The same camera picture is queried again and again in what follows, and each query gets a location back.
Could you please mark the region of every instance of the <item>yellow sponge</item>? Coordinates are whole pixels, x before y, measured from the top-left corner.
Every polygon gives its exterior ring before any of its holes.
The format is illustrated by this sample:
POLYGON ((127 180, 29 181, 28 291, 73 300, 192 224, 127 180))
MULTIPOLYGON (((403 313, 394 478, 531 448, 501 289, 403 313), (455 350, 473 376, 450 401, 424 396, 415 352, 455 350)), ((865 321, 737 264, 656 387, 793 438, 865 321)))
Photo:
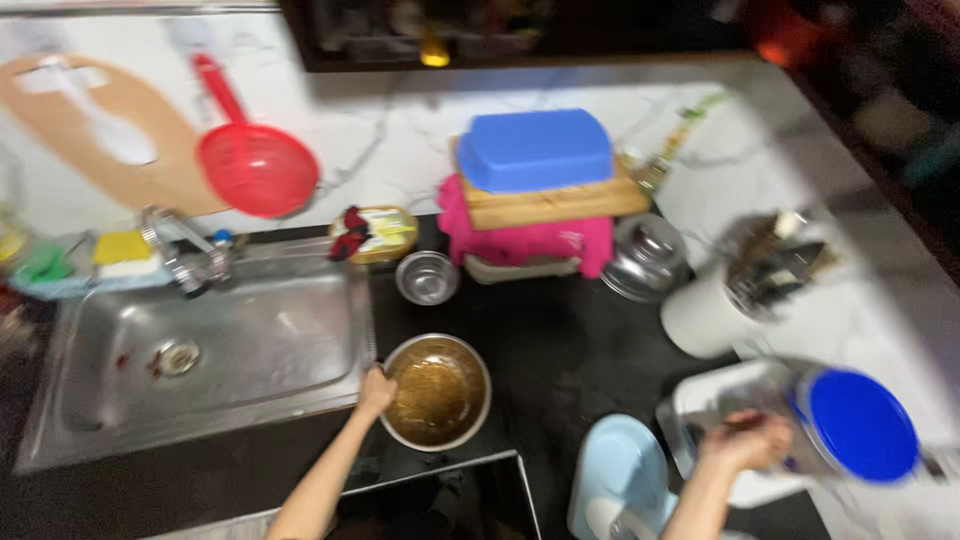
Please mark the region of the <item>yellow sponge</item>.
POLYGON ((139 231, 125 233, 105 233, 97 238, 93 248, 94 264, 114 264, 126 260, 150 258, 150 246, 139 231))

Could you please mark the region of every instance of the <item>bowl with brown liquid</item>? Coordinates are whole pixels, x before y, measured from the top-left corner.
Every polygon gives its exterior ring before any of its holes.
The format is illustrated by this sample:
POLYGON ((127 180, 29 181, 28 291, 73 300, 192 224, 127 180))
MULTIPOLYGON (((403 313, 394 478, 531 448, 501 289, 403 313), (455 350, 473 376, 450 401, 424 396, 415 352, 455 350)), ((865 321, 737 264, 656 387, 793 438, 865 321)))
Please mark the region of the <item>bowl with brown liquid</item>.
POLYGON ((472 347, 452 335, 426 333, 407 340, 387 357, 384 371, 397 388, 380 420, 410 448, 456 448, 480 430, 490 412, 487 366, 472 347))

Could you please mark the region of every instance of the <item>pink towel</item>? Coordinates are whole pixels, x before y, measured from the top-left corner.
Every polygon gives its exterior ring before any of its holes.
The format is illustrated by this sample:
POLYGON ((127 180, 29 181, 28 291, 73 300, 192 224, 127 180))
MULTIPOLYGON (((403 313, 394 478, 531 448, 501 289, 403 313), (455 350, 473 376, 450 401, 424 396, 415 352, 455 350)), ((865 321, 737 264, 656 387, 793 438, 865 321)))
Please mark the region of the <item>pink towel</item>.
POLYGON ((460 175, 446 177, 437 194, 444 212, 437 222, 450 235, 450 258, 456 265, 471 254, 494 264, 519 266, 530 256, 580 258, 580 273, 599 278, 613 256, 613 220, 591 217, 559 223, 475 231, 470 223, 460 175))

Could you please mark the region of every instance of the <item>wooden cutting board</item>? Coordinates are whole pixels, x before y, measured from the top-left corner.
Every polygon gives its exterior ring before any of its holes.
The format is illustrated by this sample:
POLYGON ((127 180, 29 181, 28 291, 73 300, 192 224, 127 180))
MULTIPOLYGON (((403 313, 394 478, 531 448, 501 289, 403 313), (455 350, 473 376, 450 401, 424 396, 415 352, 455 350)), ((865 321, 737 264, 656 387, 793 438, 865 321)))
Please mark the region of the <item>wooden cutting board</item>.
MULTIPOLYGON (((450 139, 450 152, 454 167, 460 173, 456 159, 458 138, 450 139)), ((470 222, 476 231, 627 215, 650 209, 650 199, 618 160, 613 161, 613 177, 608 180, 527 193, 490 193, 474 187, 463 173, 461 179, 470 222)))
POLYGON ((0 66, 0 103, 73 165, 86 179, 129 209, 158 204, 183 215, 225 209, 207 185, 194 158, 198 136, 180 113, 152 86, 108 63, 61 55, 71 67, 105 72, 105 85, 87 91, 104 110, 123 116, 154 140, 158 158, 146 165, 126 165, 104 152, 88 133, 86 121, 58 91, 30 93, 18 81, 37 68, 42 57, 27 57, 0 66))

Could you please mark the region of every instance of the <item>hand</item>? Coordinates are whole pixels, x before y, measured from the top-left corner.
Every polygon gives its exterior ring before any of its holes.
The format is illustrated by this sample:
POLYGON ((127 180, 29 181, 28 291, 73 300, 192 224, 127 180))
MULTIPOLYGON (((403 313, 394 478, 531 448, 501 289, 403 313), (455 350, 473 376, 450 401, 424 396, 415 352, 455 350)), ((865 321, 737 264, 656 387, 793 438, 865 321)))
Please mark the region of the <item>hand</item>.
POLYGON ((357 410, 376 418, 394 402, 395 395, 396 381, 388 380, 379 365, 373 366, 360 386, 357 410))
POLYGON ((793 430, 785 418, 742 410, 707 433, 700 443, 700 458, 736 473, 760 469, 782 459, 792 439, 793 430))

